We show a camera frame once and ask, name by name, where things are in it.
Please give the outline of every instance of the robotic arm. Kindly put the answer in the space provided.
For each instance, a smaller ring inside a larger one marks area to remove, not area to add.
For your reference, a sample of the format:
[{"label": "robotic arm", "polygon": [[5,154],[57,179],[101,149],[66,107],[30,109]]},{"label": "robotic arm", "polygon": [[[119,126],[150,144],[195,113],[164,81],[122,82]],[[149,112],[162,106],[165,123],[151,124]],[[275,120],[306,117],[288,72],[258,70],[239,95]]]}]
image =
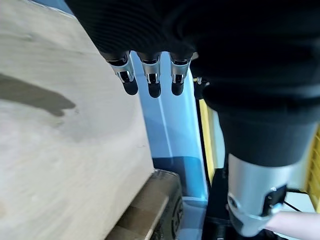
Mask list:
[{"label": "robotic arm", "polygon": [[160,58],[171,90],[190,67],[198,98],[218,112],[228,157],[230,220],[255,236],[282,207],[291,172],[320,119],[320,4],[287,0],[66,0],[134,95],[136,51],[153,98]]}]

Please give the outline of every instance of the wooden block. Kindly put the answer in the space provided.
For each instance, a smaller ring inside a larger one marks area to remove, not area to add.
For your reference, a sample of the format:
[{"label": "wooden block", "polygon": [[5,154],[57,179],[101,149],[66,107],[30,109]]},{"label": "wooden block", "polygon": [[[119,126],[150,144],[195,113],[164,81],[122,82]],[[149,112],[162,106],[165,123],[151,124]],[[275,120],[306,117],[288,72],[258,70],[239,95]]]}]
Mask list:
[{"label": "wooden block", "polygon": [[139,96],[71,15],[0,3],[0,239],[103,240],[153,172]]}]

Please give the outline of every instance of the cardboard box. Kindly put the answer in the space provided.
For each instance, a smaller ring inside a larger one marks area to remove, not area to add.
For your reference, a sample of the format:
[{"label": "cardboard box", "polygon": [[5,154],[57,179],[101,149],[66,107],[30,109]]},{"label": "cardboard box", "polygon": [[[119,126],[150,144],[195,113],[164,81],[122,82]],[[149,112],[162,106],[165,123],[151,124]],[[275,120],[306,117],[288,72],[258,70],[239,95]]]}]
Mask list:
[{"label": "cardboard box", "polygon": [[105,240],[175,240],[183,215],[179,176],[157,169]]}]

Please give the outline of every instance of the black fingertip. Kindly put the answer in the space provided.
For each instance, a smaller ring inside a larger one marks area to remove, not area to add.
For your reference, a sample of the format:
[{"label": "black fingertip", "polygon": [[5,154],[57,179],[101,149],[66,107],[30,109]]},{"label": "black fingertip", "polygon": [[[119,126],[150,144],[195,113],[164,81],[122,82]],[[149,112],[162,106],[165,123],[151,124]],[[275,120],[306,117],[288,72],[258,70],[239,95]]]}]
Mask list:
[{"label": "black fingertip", "polygon": [[136,95],[138,92],[138,85],[136,79],[133,79],[133,81],[122,83],[124,90],[129,95]]},{"label": "black fingertip", "polygon": [[157,98],[161,94],[161,85],[160,83],[148,84],[149,94],[153,98]]},{"label": "black fingertip", "polygon": [[179,96],[184,91],[184,84],[183,83],[172,83],[171,84],[171,91],[174,95]]}]

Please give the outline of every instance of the wooden board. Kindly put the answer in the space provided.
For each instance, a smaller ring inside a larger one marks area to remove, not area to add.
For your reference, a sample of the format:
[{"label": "wooden board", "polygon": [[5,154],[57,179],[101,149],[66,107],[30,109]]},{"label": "wooden board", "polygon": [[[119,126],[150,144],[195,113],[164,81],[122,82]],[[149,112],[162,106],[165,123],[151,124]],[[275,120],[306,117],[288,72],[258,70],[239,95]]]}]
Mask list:
[{"label": "wooden board", "polygon": [[103,240],[152,171],[139,96],[78,21],[0,0],[0,239]]}]

